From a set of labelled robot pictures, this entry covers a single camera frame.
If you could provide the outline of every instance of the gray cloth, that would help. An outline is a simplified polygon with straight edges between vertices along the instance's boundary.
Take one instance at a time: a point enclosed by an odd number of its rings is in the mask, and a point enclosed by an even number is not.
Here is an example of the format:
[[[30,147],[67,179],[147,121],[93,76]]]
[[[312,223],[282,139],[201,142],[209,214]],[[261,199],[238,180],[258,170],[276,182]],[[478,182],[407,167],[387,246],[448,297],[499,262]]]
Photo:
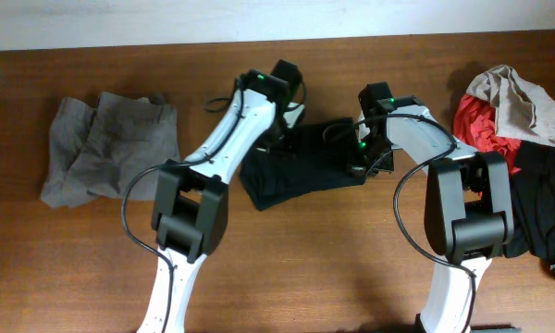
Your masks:
[[[177,111],[102,92],[96,110],[65,98],[50,129],[49,174],[41,199],[77,207],[103,195],[119,198],[145,168],[179,160]],[[156,173],[130,199],[153,200]]]
[[[466,93],[496,108],[496,135],[555,147],[555,101],[506,65],[479,74]]]

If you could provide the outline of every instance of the wooden table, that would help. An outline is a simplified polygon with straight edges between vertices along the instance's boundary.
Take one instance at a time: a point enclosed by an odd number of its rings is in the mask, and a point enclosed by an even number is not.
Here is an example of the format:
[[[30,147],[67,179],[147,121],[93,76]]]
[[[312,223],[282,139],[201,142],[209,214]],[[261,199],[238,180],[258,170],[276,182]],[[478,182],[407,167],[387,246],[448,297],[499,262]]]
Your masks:
[[[555,31],[185,44],[0,53],[0,332],[132,332],[142,322],[155,258],[123,233],[119,200],[53,210],[39,201],[48,130],[59,101],[94,105],[100,91],[129,97],[164,92],[179,109],[185,156],[221,115],[203,101],[226,95],[249,68],[280,58],[308,86],[306,123],[359,112],[358,92],[387,80],[415,94],[450,127],[471,79],[498,64],[555,99]],[[393,189],[413,163],[356,188],[308,194],[257,212],[238,179],[228,230],[204,264],[187,313],[197,332],[334,332],[364,324],[412,323],[426,302],[432,264],[399,232]],[[401,213],[423,232],[425,177],[411,180]],[[152,241],[151,203],[129,219]],[[497,259],[484,276],[474,324],[512,323],[555,332],[555,280],[540,261]]]

